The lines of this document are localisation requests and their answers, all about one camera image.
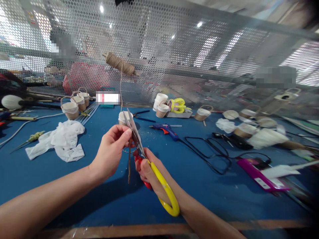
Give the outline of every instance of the scissor blade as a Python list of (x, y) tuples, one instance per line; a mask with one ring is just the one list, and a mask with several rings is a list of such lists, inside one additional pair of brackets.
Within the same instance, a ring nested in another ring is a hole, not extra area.
[(124, 111), (123, 111), (123, 115), (124, 115), (124, 119), (125, 119), (125, 123), (126, 123), (126, 125), (127, 125), (129, 128), (131, 128), (131, 129), (132, 129), (132, 126), (131, 126), (130, 122), (128, 121), (128, 119), (126, 118), (126, 116), (125, 116), (125, 112), (124, 112)]
[(130, 110), (129, 110), (128, 108), (127, 108), (127, 112), (129, 113), (130, 123), (131, 123), (131, 126), (132, 126), (132, 131), (133, 131), (133, 133), (134, 133), (134, 135), (135, 135), (135, 137), (136, 137), (136, 140), (137, 140), (137, 142), (135, 142), (135, 145), (136, 145), (136, 143), (137, 143), (136, 146), (139, 147), (139, 149), (140, 149), (142, 155), (145, 157), (145, 152), (144, 152), (144, 149), (143, 149), (143, 145), (142, 145), (142, 140), (141, 140), (140, 134), (139, 134), (139, 132), (138, 132), (138, 130), (137, 130), (137, 128), (136, 128), (134, 119), (133, 119), (133, 117), (132, 117), (132, 115), (131, 115), (131, 113), (130, 113)]

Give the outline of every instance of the metal mesh screen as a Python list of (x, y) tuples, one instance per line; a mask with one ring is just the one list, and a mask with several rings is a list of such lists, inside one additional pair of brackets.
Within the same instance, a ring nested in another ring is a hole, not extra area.
[(303, 91), (284, 114), (318, 115), (316, 34), (199, 6), (187, 1), (0, 0), (0, 68), (24, 81), (50, 81), (32, 90), (94, 95), (119, 90), (121, 75), (105, 65), (111, 51), (141, 72), (123, 75), (126, 103), (152, 105), (157, 93), (190, 107), (240, 110), (282, 90), (256, 89), (258, 67), (298, 69)]

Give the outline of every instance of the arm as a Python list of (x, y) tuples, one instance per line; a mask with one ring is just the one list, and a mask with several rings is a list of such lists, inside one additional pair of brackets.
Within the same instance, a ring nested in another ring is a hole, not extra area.
[(93, 188), (112, 176), (132, 131), (113, 126), (102, 138), (93, 162), (80, 170), (30, 190), (0, 206), (3, 238), (31, 238)]
[[(188, 195), (172, 178), (163, 163), (148, 149), (144, 148), (147, 158), (153, 162), (173, 190), (180, 206), (180, 212), (189, 226), (199, 238), (245, 238), (239, 231), (220, 219), (214, 213), (205, 208), (202, 204)], [(139, 171), (143, 181), (151, 183), (154, 192), (166, 203), (170, 200), (162, 185), (152, 171), (147, 160), (144, 159), (141, 165), (135, 162), (136, 170)]]

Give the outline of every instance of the blue tabletop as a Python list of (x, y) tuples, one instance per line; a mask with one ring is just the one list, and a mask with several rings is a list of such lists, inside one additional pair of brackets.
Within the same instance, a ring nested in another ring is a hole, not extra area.
[[(131, 108), (132, 113), (141, 110), (145, 109)], [(28, 159), (24, 149), (9, 154), (11, 150), (26, 141), (31, 134), (37, 131), (54, 130), (59, 122), (64, 122), (67, 118), (61, 115), (28, 123), (11, 141), (0, 148), (0, 204), (90, 164), (96, 155), (103, 134), (118, 123), (119, 112), (120, 107), (98, 108), (86, 123), (84, 134), (78, 137), (78, 143), (82, 144), (85, 157), (70, 163), (62, 161), (53, 149), (32, 161)], [(60, 111), (38, 110), (34, 114), (43, 116), (57, 113)], [(212, 114), (206, 120), (206, 127), (203, 122), (194, 118), (160, 119), (155, 116), (152, 109), (150, 112), (143, 113), (142, 117), (156, 120), (157, 123), (182, 125), (182, 127), (174, 128), (182, 139), (185, 136), (207, 138), (211, 137), (212, 132), (224, 133), (215, 125), (217, 119), (222, 117), (221, 114)], [(307, 212), (285, 194), (275, 197), (265, 192), (235, 162), (226, 175), (218, 175), (181, 142), (174, 142), (170, 136), (164, 135), (163, 131), (149, 128), (151, 122), (139, 119), (135, 119), (135, 122), (139, 124), (143, 146), (148, 147), (162, 160), (173, 178), (187, 193), (222, 219), (226, 221), (297, 220), (307, 217)], [(11, 136), (22, 124), (23, 122), (18, 121), (10, 123), (9, 128), (3, 131), (7, 135), (1, 138), (0, 142)], [(283, 124), (288, 131), (308, 135), (290, 123), (283, 122)], [(222, 139), (219, 141), (232, 157), (244, 152), (232, 148)], [(209, 153), (209, 149), (203, 148), (203, 150)], [(304, 159), (293, 155), (289, 150), (278, 147), (258, 152), (269, 155), (272, 158), (273, 166), (305, 162)], [(133, 159), (131, 167), (135, 169)], [(58, 216), (48, 225), (48, 228), (186, 223), (181, 216), (171, 217), (164, 210), (155, 193), (144, 186), (135, 170), (132, 170), (131, 173), (131, 183), (128, 184), (127, 181), (128, 154), (123, 153), (115, 175)], [(297, 179), (297, 181), (303, 184), (303, 180)]]

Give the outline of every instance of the blue table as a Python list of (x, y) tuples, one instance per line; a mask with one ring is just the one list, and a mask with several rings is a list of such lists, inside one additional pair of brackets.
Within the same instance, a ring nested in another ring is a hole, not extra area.
[[(131, 108), (132, 113), (141, 110), (145, 109)], [(223, 133), (215, 125), (217, 119), (222, 117), (221, 114), (212, 114), (206, 120), (205, 127), (203, 122), (194, 118), (160, 119), (155, 116), (152, 109), (150, 110), (143, 114), (144, 118), (156, 120), (157, 123), (181, 124), (182, 127), (176, 127), (174, 131), (182, 139), (185, 136), (207, 138), (211, 137), (212, 132)], [(11, 141), (0, 148), (0, 204), (90, 164), (103, 134), (118, 123), (119, 112), (120, 107), (98, 108), (86, 123), (84, 134), (79, 135), (78, 143), (82, 144), (85, 157), (71, 163), (62, 161), (54, 150), (49, 150), (32, 161), (27, 158), (24, 149), (9, 154), (27, 140), (29, 135), (37, 131), (54, 130), (59, 122), (64, 122), (67, 118), (61, 115), (28, 123)], [(37, 110), (34, 114), (43, 116), (57, 113), (60, 111)], [(143, 146), (151, 149), (162, 160), (177, 183), (205, 207), (239, 230), (303, 226), (301, 220), (308, 217), (305, 209), (285, 194), (275, 197), (263, 191), (235, 162), (226, 175), (218, 175), (181, 142), (174, 142), (170, 136), (164, 135), (163, 131), (149, 128), (151, 122), (139, 119), (135, 119), (135, 122), (140, 126), (139, 133)], [(16, 121), (9, 124), (10, 128), (3, 131), (7, 135), (1, 138), (0, 142), (11, 136), (22, 123)], [(283, 124), (290, 132), (309, 135), (290, 123)], [(244, 152), (232, 148), (222, 139), (219, 140), (232, 157)], [(269, 155), (273, 161), (272, 165), (305, 162), (289, 150), (278, 147), (258, 152)], [(135, 168), (134, 160), (131, 160), (131, 168)], [(72, 238), (76, 233), (86, 233), (88, 237), (93, 234), (106, 237), (191, 232), (181, 216), (171, 217), (164, 210), (155, 193), (143, 185), (135, 170), (132, 170), (130, 184), (127, 183), (127, 179), (128, 154), (123, 153), (115, 175), (58, 216), (42, 232), (43, 237), (54, 234)]]

